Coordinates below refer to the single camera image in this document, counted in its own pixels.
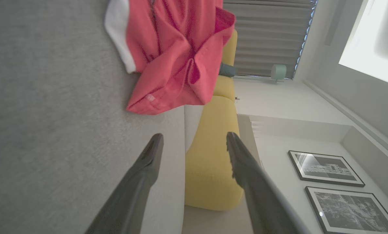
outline framed black and white photograph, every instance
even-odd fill
[[[372,193],[306,187],[325,234],[388,234],[388,213]]]
[[[341,156],[289,151],[301,180],[364,187],[365,184]]]

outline yellow sofa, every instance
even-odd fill
[[[237,31],[223,49],[222,62],[233,65]],[[225,211],[235,208],[243,189],[232,178],[227,132],[239,134],[234,106],[234,83],[219,76],[211,102],[206,104],[191,147],[185,154],[185,205]]]

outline gray sofa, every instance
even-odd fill
[[[107,0],[0,0],[0,234],[79,234],[150,137],[165,146],[142,233],[181,232],[184,108],[125,111]]]

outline gray curtain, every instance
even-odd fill
[[[293,78],[315,10],[316,0],[224,0],[237,17],[234,66],[237,74],[269,77],[285,64]]]

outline pink jacket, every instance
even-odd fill
[[[235,16],[222,0],[111,0],[105,27],[128,73],[141,72],[127,110],[159,114],[210,102]]]

